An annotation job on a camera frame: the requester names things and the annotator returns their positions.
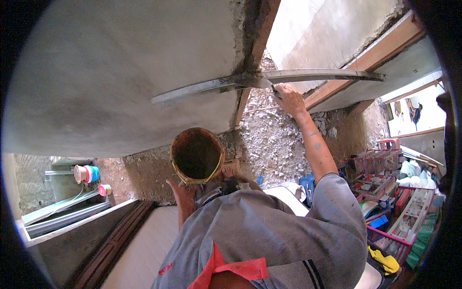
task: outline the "white mattress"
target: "white mattress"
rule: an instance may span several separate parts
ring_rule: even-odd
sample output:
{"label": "white mattress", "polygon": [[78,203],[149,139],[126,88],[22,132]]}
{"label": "white mattress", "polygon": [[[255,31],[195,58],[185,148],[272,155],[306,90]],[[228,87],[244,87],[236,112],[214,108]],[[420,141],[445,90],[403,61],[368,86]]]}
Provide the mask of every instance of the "white mattress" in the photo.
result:
{"label": "white mattress", "polygon": [[177,207],[156,208],[112,269],[102,288],[151,288],[160,264],[177,235]]}

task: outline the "dirt floor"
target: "dirt floor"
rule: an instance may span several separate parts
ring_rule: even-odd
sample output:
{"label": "dirt floor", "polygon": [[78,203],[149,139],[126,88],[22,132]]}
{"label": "dirt floor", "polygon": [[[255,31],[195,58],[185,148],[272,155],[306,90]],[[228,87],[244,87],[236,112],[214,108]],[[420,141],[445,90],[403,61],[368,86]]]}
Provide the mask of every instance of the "dirt floor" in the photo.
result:
{"label": "dirt floor", "polygon": [[[267,52],[261,69],[276,69]],[[219,135],[226,159],[239,159],[241,173],[250,179],[256,180],[261,173],[263,189],[311,173],[295,121],[280,108],[259,110],[276,106],[272,96],[271,88],[252,89],[240,127]],[[312,117],[338,165],[351,154],[373,148],[377,140],[389,136],[383,105],[378,100],[358,115],[340,109]],[[170,146],[164,146],[120,159],[97,159],[101,182],[113,187],[109,198],[112,203],[133,197],[175,203],[165,183],[167,178],[180,181],[170,163],[169,149]]]}

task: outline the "yellow cloth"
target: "yellow cloth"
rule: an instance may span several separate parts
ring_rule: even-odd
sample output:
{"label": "yellow cloth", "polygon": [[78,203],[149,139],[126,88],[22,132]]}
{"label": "yellow cloth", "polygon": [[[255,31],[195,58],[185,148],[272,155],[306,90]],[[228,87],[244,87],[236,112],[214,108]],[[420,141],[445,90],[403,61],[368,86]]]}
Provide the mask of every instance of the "yellow cloth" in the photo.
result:
{"label": "yellow cloth", "polygon": [[395,273],[398,271],[400,268],[400,265],[398,262],[393,258],[393,256],[386,256],[384,257],[382,255],[382,252],[379,250],[372,250],[371,246],[367,246],[367,249],[369,249],[369,253],[371,253],[371,256],[378,262],[382,263],[383,268],[385,269],[385,275],[390,275],[392,273]]}

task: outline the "rusty bucket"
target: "rusty bucket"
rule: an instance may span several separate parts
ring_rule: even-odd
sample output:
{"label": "rusty bucket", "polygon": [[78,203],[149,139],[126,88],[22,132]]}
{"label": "rusty bucket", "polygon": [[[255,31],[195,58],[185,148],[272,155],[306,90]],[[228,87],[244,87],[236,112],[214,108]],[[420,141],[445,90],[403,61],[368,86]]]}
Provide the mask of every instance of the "rusty bucket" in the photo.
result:
{"label": "rusty bucket", "polygon": [[225,149],[211,131],[191,128],[176,136],[170,157],[173,168],[185,184],[205,184],[221,173]]}

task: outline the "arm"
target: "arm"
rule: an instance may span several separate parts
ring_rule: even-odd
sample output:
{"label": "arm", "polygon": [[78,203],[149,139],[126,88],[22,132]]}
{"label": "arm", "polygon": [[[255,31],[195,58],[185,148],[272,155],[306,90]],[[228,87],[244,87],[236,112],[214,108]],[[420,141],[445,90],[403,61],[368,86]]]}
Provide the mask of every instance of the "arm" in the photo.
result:
{"label": "arm", "polygon": [[281,99],[276,98],[276,102],[295,118],[302,131],[306,159],[311,165],[316,183],[328,173],[338,174],[326,143],[305,109],[302,95],[284,83],[276,84],[274,88],[281,94]]}
{"label": "arm", "polygon": [[186,219],[194,213],[195,186],[186,187],[183,182],[176,185],[171,179],[166,180],[173,191],[176,205],[178,206],[178,230],[181,229]]}

